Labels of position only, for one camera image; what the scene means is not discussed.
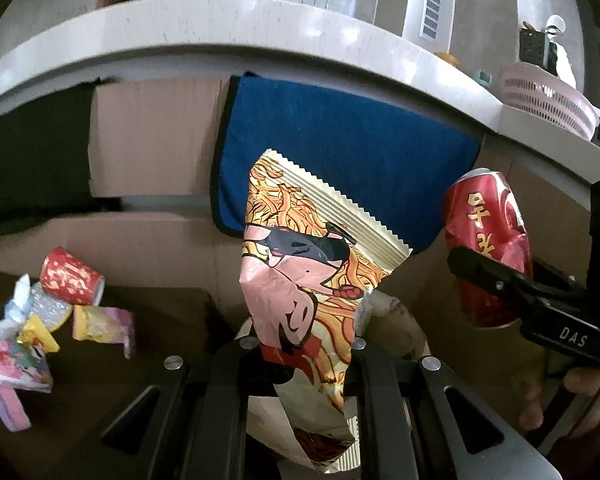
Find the person's right hand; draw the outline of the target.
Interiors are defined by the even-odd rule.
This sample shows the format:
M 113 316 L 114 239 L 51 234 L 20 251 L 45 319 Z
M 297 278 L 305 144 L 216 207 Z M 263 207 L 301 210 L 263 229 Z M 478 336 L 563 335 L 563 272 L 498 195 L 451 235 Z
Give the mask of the person's right hand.
M 600 441 L 600 368 L 551 370 L 534 361 L 514 376 L 521 397 L 518 425 L 528 442 L 547 456 L 569 441 Z

